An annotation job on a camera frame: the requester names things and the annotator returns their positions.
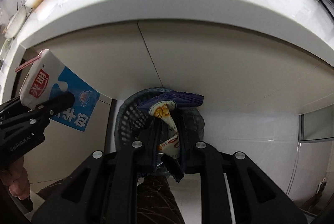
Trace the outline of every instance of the white countertop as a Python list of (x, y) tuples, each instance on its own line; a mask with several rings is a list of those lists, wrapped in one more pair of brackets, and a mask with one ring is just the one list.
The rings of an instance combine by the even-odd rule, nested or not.
[(186, 19), (239, 26), (299, 46), (334, 66), (334, 24), (316, 0), (44, 0), (0, 72), (0, 101), (10, 99), (24, 51), (78, 29), (138, 19)]

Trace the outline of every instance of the cabinet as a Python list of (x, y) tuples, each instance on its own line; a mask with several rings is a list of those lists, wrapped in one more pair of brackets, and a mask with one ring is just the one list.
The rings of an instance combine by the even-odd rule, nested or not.
[(70, 175), (95, 150), (104, 151), (109, 110), (99, 100), (84, 132), (50, 120), (45, 141), (24, 156), (34, 192)]
[(50, 49), (95, 90), (112, 99), (127, 99), (161, 86), (136, 22), (87, 28), (37, 45)]
[(334, 70), (284, 41), (231, 26), (139, 21), (164, 86), (202, 109), (304, 113), (334, 103)]

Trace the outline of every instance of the milk carton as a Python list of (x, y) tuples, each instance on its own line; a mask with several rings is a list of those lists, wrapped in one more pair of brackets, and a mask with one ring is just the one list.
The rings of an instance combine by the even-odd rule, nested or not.
[(74, 74), (50, 50), (42, 50), (39, 56), (21, 87), (21, 104), (35, 109), (37, 104), (69, 91), (75, 97), (73, 107), (51, 119), (85, 131), (100, 93)]

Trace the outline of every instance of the black cable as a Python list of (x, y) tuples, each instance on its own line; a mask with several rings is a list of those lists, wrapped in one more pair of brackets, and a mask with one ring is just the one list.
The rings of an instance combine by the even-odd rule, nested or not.
[(320, 2), (334, 21), (334, 15), (332, 14), (332, 12), (328, 9), (328, 7), (325, 5), (325, 3), (323, 1), (320, 1)]

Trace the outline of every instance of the finger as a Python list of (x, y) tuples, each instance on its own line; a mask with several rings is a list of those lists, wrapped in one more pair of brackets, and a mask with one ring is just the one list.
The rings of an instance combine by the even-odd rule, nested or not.
[(29, 184), (28, 173), (25, 168), (23, 168), (21, 177), (19, 177), (9, 186), (9, 191), (14, 197), (18, 197), (23, 193), (27, 184)]
[(23, 171), (23, 163), (24, 163), (24, 158), (21, 157), (9, 165), (8, 170), (12, 175), (13, 181), (21, 177)]
[(28, 198), (30, 195), (30, 183), (28, 181), (27, 185), (26, 185), (26, 188), (24, 189), (24, 191), (22, 192), (21, 195), (19, 195), (19, 199), (20, 200), (25, 200), (26, 198)]
[(0, 179), (4, 185), (11, 185), (13, 183), (12, 176), (9, 172), (1, 171), (0, 172)]

